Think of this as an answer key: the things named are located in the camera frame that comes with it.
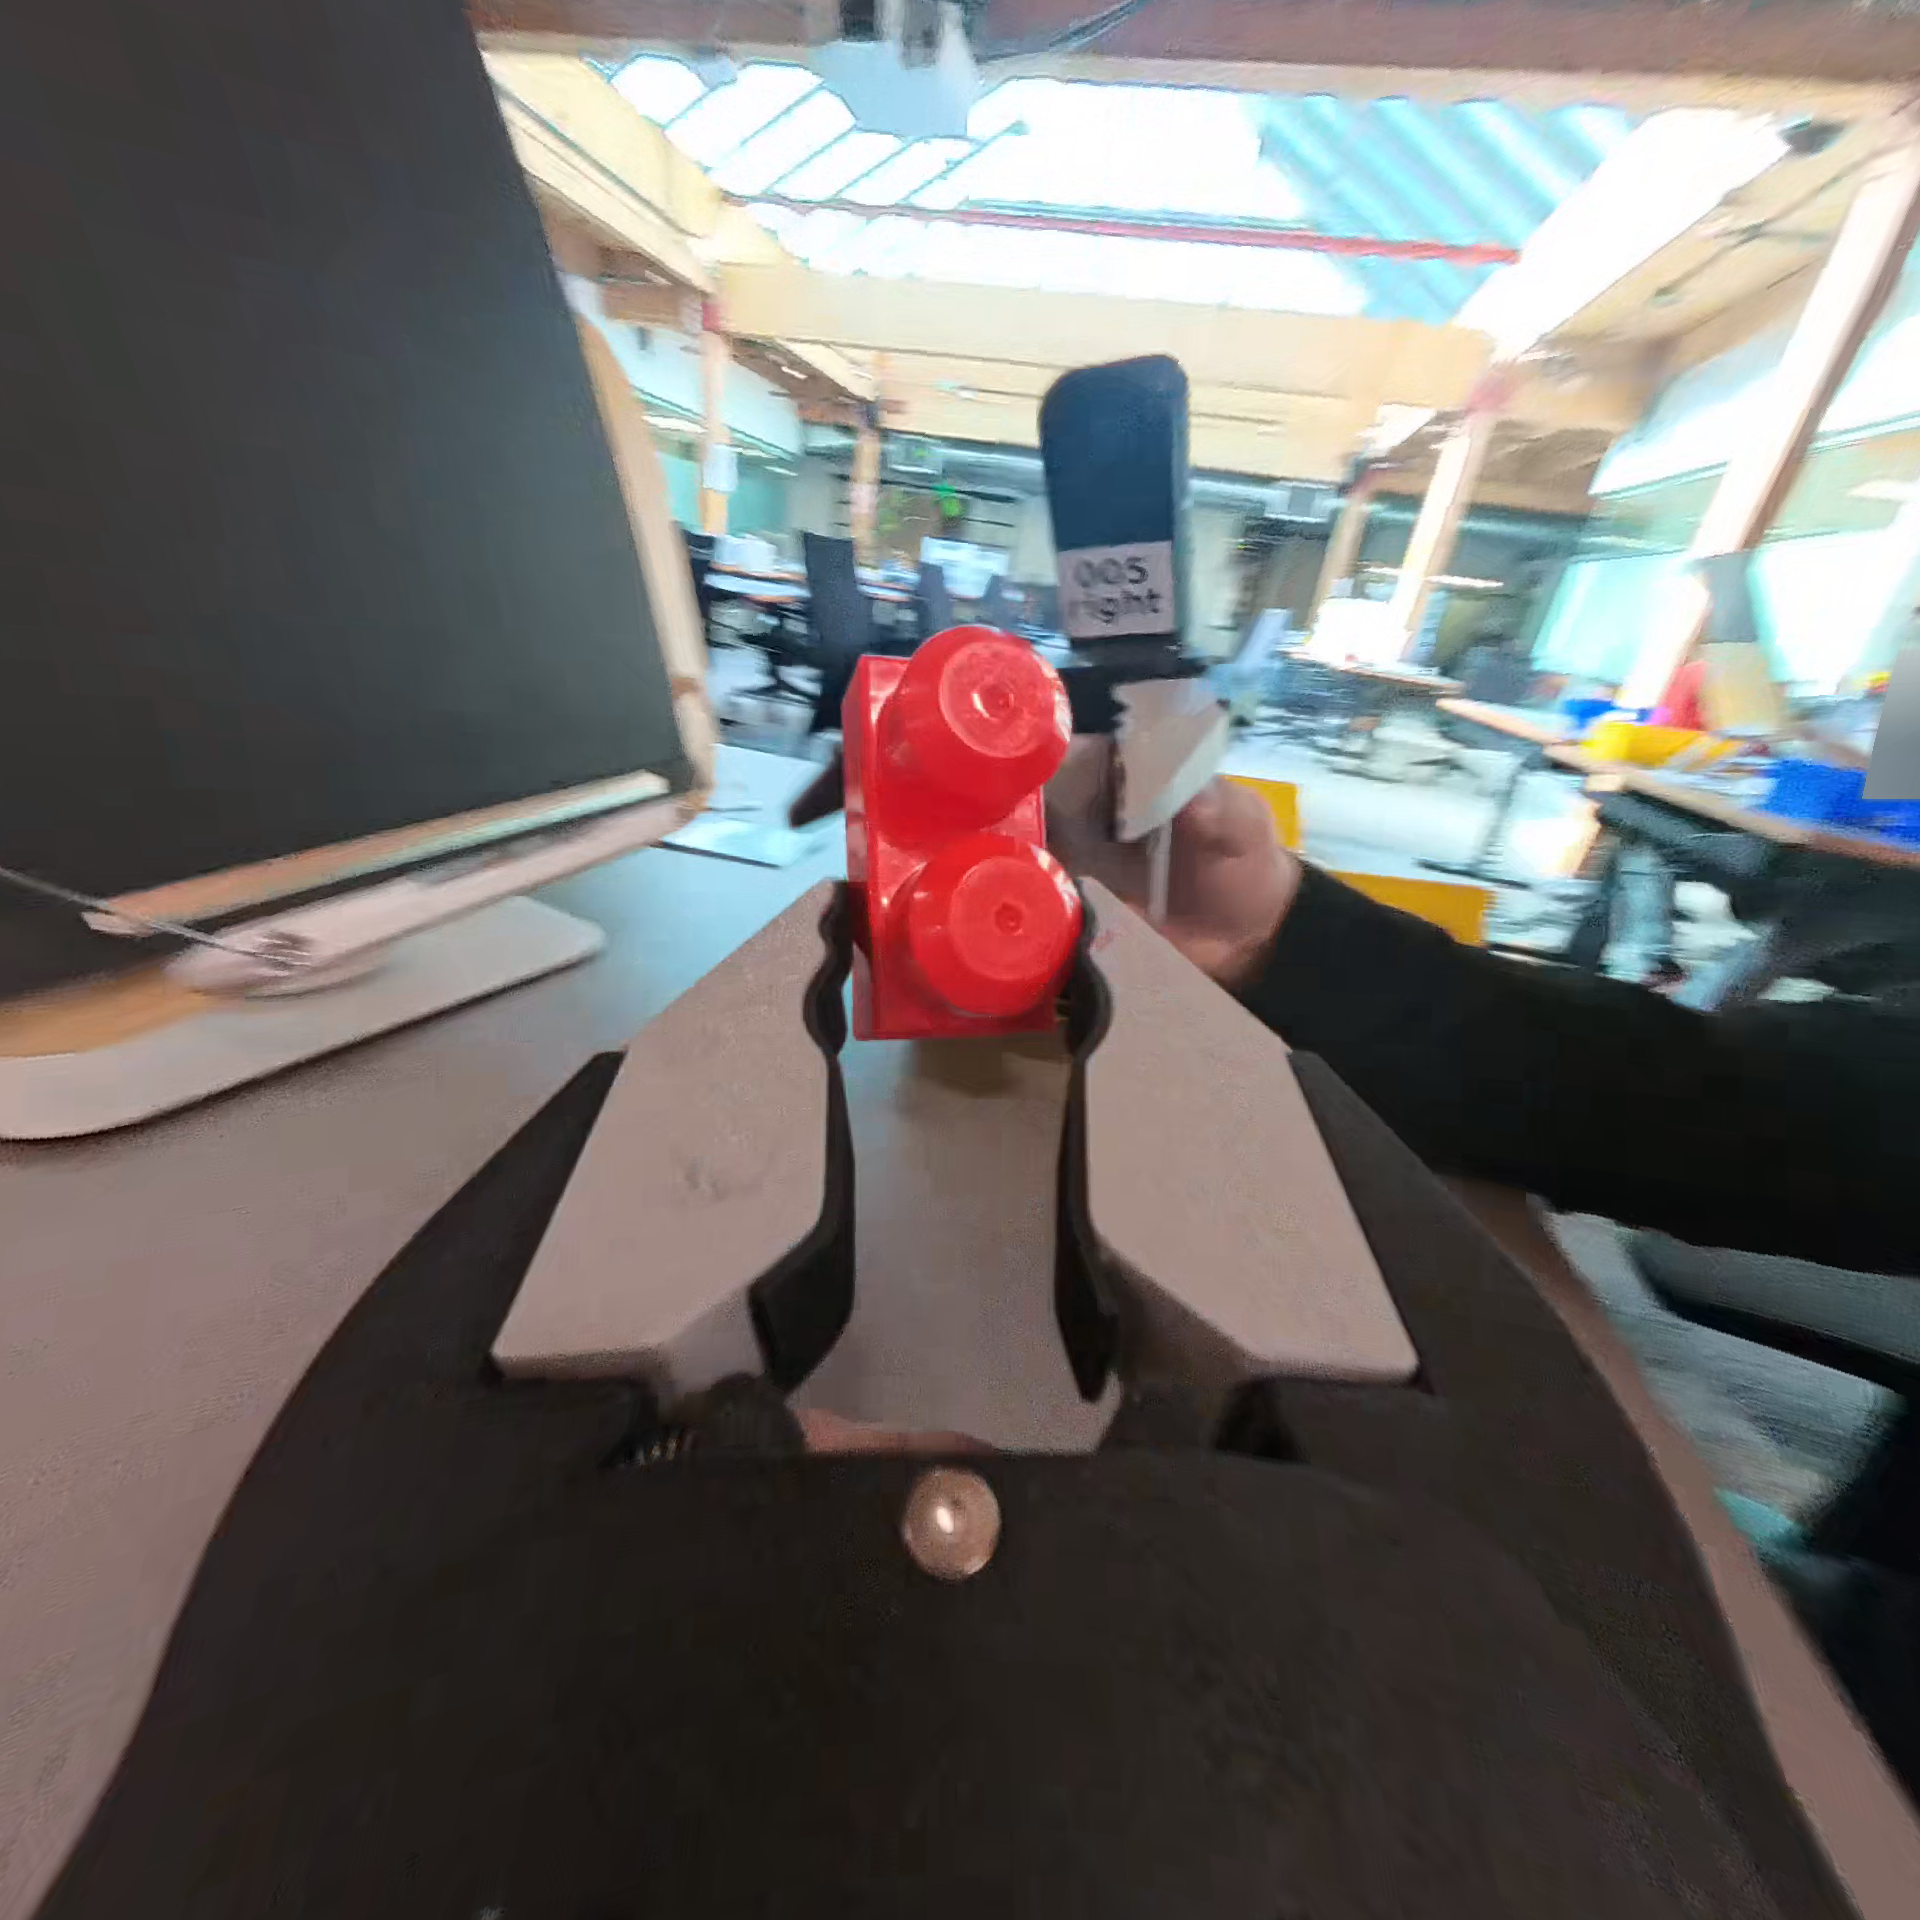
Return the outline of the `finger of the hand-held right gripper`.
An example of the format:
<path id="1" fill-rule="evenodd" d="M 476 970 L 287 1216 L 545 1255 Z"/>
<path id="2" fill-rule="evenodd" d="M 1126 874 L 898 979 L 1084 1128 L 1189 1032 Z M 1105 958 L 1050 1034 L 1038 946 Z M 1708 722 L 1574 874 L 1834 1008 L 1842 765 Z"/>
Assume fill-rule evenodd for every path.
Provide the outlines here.
<path id="1" fill-rule="evenodd" d="M 1115 838 L 1141 844 L 1169 827 L 1214 779 L 1230 714 L 1202 676 L 1116 684 Z"/>

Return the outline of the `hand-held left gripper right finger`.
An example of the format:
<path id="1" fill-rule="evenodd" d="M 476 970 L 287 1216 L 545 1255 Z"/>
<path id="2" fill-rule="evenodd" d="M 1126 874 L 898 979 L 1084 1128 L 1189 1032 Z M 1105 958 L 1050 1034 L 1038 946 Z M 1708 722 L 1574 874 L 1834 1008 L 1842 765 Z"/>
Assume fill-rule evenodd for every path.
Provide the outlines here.
<path id="1" fill-rule="evenodd" d="M 1418 1373 L 1289 1046 L 1108 885 L 1064 992 L 1056 1320 L 1076 1392 Z"/>

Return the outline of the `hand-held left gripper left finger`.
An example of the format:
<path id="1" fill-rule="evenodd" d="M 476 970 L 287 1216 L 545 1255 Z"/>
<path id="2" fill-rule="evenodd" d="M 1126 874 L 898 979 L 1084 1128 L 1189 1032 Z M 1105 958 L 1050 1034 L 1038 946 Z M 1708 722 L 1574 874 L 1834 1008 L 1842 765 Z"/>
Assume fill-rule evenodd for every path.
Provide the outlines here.
<path id="1" fill-rule="evenodd" d="M 849 890 L 817 883 L 626 1048 L 494 1365 L 797 1389 L 854 1312 Z"/>

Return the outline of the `red toy brick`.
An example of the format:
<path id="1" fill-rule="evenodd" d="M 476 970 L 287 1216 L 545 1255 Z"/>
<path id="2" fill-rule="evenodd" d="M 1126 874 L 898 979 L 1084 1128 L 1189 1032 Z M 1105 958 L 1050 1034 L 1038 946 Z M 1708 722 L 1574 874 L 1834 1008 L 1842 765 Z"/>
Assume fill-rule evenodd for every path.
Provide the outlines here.
<path id="1" fill-rule="evenodd" d="M 1072 711 L 1019 636 L 862 656 L 844 701 L 850 1021 L 862 1041 L 1042 1034 L 1084 934 L 1045 844 Z"/>

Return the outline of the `person's right forearm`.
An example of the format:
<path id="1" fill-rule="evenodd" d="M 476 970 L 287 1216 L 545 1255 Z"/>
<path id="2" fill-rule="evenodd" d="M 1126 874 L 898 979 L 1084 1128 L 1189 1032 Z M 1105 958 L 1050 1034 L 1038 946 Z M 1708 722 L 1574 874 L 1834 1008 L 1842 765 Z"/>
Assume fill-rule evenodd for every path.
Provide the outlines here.
<path id="1" fill-rule="evenodd" d="M 1529 966 L 1308 868 L 1245 1008 L 1432 1168 L 1691 1245 L 1918 1273 L 1918 1027 L 1699 1011 Z"/>

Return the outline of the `person's right hand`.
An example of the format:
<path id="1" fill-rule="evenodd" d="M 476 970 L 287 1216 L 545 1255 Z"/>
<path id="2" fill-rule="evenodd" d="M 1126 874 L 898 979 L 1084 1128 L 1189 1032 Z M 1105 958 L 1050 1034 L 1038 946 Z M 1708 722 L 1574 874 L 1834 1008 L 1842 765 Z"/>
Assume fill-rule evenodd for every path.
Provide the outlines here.
<path id="1" fill-rule="evenodd" d="M 1080 881 L 1093 880 L 1230 992 L 1259 975 L 1293 905 L 1302 864 L 1277 838 L 1253 789 L 1211 777 L 1138 844 L 1116 838 L 1116 748 L 1080 736 L 1045 789 L 1049 846 Z"/>

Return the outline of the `red ceiling pipe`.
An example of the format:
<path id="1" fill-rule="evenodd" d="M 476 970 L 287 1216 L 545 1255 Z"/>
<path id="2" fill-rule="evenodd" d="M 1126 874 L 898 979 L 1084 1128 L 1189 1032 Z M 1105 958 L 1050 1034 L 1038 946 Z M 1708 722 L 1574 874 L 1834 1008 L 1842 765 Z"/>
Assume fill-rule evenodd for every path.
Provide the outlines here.
<path id="1" fill-rule="evenodd" d="M 1125 218 L 1116 213 L 1069 213 L 1043 206 L 923 206 L 867 205 L 850 198 L 798 199 L 769 190 L 755 195 L 724 195 L 724 201 L 746 211 L 847 213 L 857 220 L 900 218 L 917 225 L 980 228 L 1001 232 L 1059 232 L 1080 238 L 1138 240 L 1181 246 L 1240 246 L 1259 252 L 1310 252 L 1334 258 L 1374 258 L 1397 266 L 1506 269 L 1523 256 L 1516 246 L 1459 244 L 1432 238 L 1393 238 L 1372 232 L 1321 232 L 1317 228 L 1283 228 L 1236 220 Z"/>

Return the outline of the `black office chair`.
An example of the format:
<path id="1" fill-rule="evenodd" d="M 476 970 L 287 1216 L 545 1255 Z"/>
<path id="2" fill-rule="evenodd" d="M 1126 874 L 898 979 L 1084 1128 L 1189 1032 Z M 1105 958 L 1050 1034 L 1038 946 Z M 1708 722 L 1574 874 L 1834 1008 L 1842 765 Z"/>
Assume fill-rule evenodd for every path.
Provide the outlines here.
<path id="1" fill-rule="evenodd" d="M 857 663 L 874 649 L 874 607 L 861 584 L 854 542 L 803 531 L 803 607 L 769 636 L 768 688 L 772 698 L 803 708 L 808 742 L 840 733 L 844 704 Z"/>

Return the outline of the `white board stand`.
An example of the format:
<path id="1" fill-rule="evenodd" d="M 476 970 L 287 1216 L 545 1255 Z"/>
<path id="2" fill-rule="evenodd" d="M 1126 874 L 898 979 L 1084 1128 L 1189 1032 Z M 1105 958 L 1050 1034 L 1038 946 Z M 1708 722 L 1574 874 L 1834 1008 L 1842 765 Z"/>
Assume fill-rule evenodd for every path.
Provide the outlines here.
<path id="1" fill-rule="evenodd" d="M 134 1128 L 585 965 L 607 937 L 538 893 L 660 844 L 708 789 L 640 771 L 129 896 L 6 869 L 90 934 L 165 946 L 6 1000 L 6 1142 Z"/>

